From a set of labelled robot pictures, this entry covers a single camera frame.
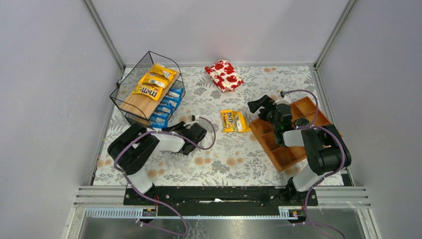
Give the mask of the yellow m&m bag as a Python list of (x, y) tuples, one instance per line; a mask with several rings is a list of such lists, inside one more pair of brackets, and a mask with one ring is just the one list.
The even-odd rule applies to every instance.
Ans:
[(233, 110), (223, 110), (220, 112), (223, 121), (223, 132), (235, 132), (236, 124), (233, 118)]
[(176, 70), (167, 68), (159, 63), (155, 63), (151, 66), (150, 72), (154, 74), (158, 74), (160, 76), (163, 76), (165, 79), (172, 81), (177, 74)]
[(150, 84), (138, 84), (133, 91), (132, 94), (136, 95), (145, 95), (151, 98), (154, 101), (158, 101), (162, 95), (163, 88), (157, 87)]
[(170, 80), (156, 73), (146, 73), (139, 81), (140, 84), (150, 84), (161, 88), (166, 88)]
[(250, 132), (251, 128), (246, 121), (245, 116), (241, 112), (234, 112), (233, 113), (235, 123), (236, 123), (236, 129), (238, 133), (246, 133)]

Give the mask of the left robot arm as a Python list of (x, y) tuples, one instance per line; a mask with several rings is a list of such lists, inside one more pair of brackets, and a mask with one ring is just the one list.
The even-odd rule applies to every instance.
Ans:
[(140, 123), (131, 125), (107, 149), (117, 170), (129, 183), (144, 194), (154, 187), (144, 165), (154, 152), (164, 151), (188, 155), (204, 139), (207, 130), (197, 122), (179, 122), (162, 129), (147, 128)]

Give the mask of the blue m&m bag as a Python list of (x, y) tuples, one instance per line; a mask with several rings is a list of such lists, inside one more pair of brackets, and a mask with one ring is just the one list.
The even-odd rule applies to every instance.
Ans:
[(167, 113), (167, 112), (162, 112), (162, 111), (155, 111), (151, 117), (150, 120), (152, 121), (163, 121), (163, 120), (168, 120), (169, 116), (171, 114)]
[(164, 97), (161, 103), (171, 105), (172, 107), (177, 108), (180, 105), (181, 100), (182, 99), (180, 97), (168, 96), (168, 97)]
[(156, 112), (172, 114), (174, 112), (174, 109), (175, 108), (171, 104), (160, 104), (157, 107)]
[(166, 128), (168, 126), (168, 119), (152, 117), (149, 123), (152, 128)]
[(182, 98), (184, 94), (184, 88), (171, 88), (168, 91), (168, 95), (174, 98)]

